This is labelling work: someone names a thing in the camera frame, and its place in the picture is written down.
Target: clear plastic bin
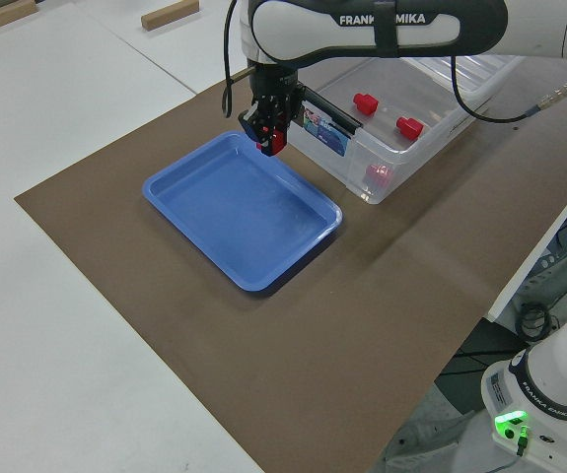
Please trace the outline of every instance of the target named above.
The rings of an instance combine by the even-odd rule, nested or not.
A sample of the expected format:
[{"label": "clear plastic bin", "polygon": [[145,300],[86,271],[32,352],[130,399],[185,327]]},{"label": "clear plastic bin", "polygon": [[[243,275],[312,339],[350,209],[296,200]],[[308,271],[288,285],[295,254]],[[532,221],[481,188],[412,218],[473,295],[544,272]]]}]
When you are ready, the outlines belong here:
[{"label": "clear plastic bin", "polygon": [[[482,111],[520,61],[494,55],[459,58],[464,101]],[[301,70],[300,80],[363,127],[348,137],[305,102],[304,120],[291,125],[288,141],[371,204],[384,200],[473,121],[452,92],[449,58],[338,58]],[[379,101],[373,115],[357,109],[353,97],[358,93]],[[415,141],[396,127],[401,116],[424,125]]]}]

